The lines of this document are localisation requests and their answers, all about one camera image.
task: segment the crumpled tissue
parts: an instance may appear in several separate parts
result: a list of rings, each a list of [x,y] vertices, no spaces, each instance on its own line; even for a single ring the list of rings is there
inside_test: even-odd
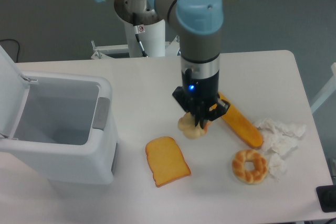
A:
[[[259,120],[254,125],[264,139],[261,150],[271,154],[268,162],[269,172],[279,180],[287,169],[284,156],[298,146],[298,139],[303,136],[307,126],[298,123],[285,124],[270,118]]]

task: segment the braided donut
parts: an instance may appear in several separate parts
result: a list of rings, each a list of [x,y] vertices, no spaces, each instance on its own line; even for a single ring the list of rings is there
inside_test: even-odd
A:
[[[245,162],[253,162],[254,169],[247,170]],[[232,161],[232,170],[236,177],[249,185],[259,184],[268,173],[267,161],[256,150],[241,150]]]

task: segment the warning sticker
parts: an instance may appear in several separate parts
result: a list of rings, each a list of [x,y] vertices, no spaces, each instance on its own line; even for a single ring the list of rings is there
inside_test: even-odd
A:
[[[145,32],[145,25],[134,26],[135,34],[141,34]]]

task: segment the white trash bin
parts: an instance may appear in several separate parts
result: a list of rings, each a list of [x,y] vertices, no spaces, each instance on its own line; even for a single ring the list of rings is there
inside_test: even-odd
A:
[[[0,151],[44,177],[109,184],[119,143],[104,78],[21,72],[0,46]]]

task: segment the toy bread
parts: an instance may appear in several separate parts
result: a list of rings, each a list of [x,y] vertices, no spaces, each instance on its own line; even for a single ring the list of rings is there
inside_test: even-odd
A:
[[[253,162],[254,169],[247,170],[245,162]],[[267,161],[256,150],[241,150],[232,161],[232,170],[236,177],[249,185],[261,183],[268,173]]]
[[[258,129],[251,124],[246,117],[222,94],[219,97],[230,103],[230,108],[222,119],[236,132],[236,134],[250,147],[259,148],[262,146],[263,136]]]
[[[147,143],[145,150],[157,187],[191,174],[183,154],[173,138],[168,136],[156,138]]]
[[[183,134],[187,138],[196,139],[206,134],[210,124],[211,122],[207,122],[204,129],[201,128],[200,123],[198,123],[198,125],[195,127],[195,118],[191,115],[190,112],[187,112],[182,118],[179,119],[177,126],[181,131],[183,131]]]

